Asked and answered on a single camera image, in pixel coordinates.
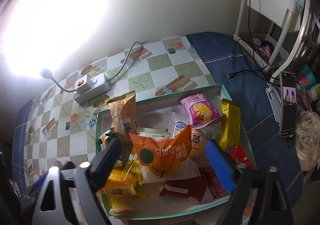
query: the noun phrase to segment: blue bedsheet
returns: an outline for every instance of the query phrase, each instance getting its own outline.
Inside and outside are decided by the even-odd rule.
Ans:
[[[269,166],[278,168],[290,204],[293,206],[302,193],[303,176],[295,146],[289,147],[287,141],[278,135],[279,124],[274,119],[265,91],[267,83],[252,72],[227,78],[228,74],[247,70],[248,66],[238,45],[225,35],[202,32],[187,35],[187,38],[216,83],[223,84],[232,100],[240,105],[241,120],[257,168],[266,169]]]

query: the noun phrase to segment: checkered tablecloth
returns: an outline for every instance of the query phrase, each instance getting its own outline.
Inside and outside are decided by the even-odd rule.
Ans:
[[[132,54],[140,48],[134,48]],[[109,98],[131,90],[136,91],[137,101],[152,98],[157,91],[182,75],[190,83],[194,82],[195,88],[215,84],[209,70],[185,36],[147,43],[143,48],[141,56],[129,59],[106,93],[79,105],[73,100],[73,93],[63,92],[53,85],[21,109],[14,134],[12,157],[14,171],[23,171],[25,175],[25,181],[17,181],[21,183],[20,187],[24,187],[24,184],[32,185],[54,165],[61,166],[66,161],[72,161],[78,166],[92,160],[95,156],[97,113],[107,108]],[[95,61],[71,73],[60,84],[72,88],[76,80],[85,74],[93,78],[104,72],[111,77],[122,66],[126,54],[127,50]],[[75,190],[71,190],[71,195],[79,221],[85,222]],[[198,216],[188,215],[172,221],[146,221],[145,224],[172,224],[189,220],[182,224],[196,225],[198,223],[194,219]],[[113,224],[144,224],[143,221],[112,221]]]

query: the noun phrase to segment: power cord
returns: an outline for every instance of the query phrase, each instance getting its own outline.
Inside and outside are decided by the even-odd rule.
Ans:
[[[127,60],[128,60],[128,58],[129,58],[129,55],[130,55],[130,53],[131,53],[134,45],[135,45],[135,44],[140,44],[140,45],[141,45],[141,44],[143,44],[143,43],[140,43],[140,42],[138,42],[138,41],[135,41],[135,42],[131,45],[131,48],[129,49],[129,51],[128,51],[128,53],[127,53],[127,56],[126,56],[125,59],[124,59],[124,62],[123,62],[122,67],[121,67],[121,68],[118,70],[118,72],[117,72],[116,74],[114,74],[109,80],[114,79],[116,76],[118,76],[118,75],[120,74],[121,70],[123,70],[125,64],[127,63]]]
[[[243,55],[243,57],[244,57],[244,60],[245,60],[246,63],[247,63],[247,66],[248,66],[249,70],[240,70],[240,71],[237,71],[237,72],[233,72],[233,73],[228,74],[227,77],[228,77],[228,78],[233,78],[234,76],[236,76],[236,75],[239,74],[239,73],[243,73],[243,72],[253,72],[258,78],[261,78],[262,80],[268,82],[268,83],[271,84],[271,85],[278,86],[278,85],[276,85],[276,84],[273,84],[273,83],[267,81],[265,78],[263,78],[263,77],[261,77],[261,76],[259,76],[258,74],[255,73],[256,71],[262,71],[262,70],[264,70],[264,69],[269,65],[269,58],[268,58],[267,51],[265,50],[265,48],[263,48],[263,47],[260,46],[260,45],[256,45],[256,44],[252,43],[252,34],[251,34],[251,30],[250,30],[250,9],[251,9],[251,0],[249,0],[249,11],[248,11],[248,31],[249,31],[249,35],[250,35],[251,41],[247,41],[247,40],[244,40],[244,39],[241,39],[241,38],[239,38],[238,41],[237,41],[237,44],[238,44],[238,46],[239,46],[239,48],[240,48],[240,50],[241,50],[241,53],[242,53],[242,55]],[[243,50],[242,50],[242,48],[241,48],[241,45],[239,44],[239,41],[240,41],[240,40],[245,41],[245,42],[250,43],[250,44],[253,44],[253,45],[256,46],[256,47],[262,48],[262,49],[264,50],[265,55],[266,55],[266,58],[267,58],[267,60],[268,60],[266,66],[264,66],[264,67],[262,67],[262,68],[260,68],[260,69],[253,70],[253,69],[250,67],[249,63],[247,62],[247,59],[246,59],[246,57],[245,57],[245,54],[244,54],[244,52],[243,52]],[[254,62],[254,65],[257,67],[256,60],[255,60],[255,57],[254,57],[255,51],[254,51],[254,49],[252,49],[252,51],[253,51],[253,62]]]
[[[65,91],[65,92],[72,93],[72,92],[76,91],[75,89],[69,90],[69,89],[65,89],[63,86],[61,86],[61,85],[59,84],[59,82],[53,77],[52,71],[51,71],[50,69],[46,69],[46,68],[41,69],[41,70],[39,71],[39,74],[40,74],[42,77],[44,77],[45,79],[51,79],[60,89],[62,89],[62,90]]]

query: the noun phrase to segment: orange snack bag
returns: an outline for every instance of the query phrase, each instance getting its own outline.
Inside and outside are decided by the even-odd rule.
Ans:
[[[173,175],[191,152],[191,128],[187,125],[175,138],[158,141],[130,134],[140,164],[160,178]]]
[[[130,133],[137,133],[136,92],[131,91],[108,101],[112,123],[122,144],[130,143]]]

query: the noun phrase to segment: blue gripper pad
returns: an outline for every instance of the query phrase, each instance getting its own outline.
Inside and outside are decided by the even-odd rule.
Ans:
[[[221,187],[228,190],[230,193],[234,192],[236,185],[233,180],[233,171],[223,157],[223,152],[215,140],[206,142],[205,153],[221,183]]]

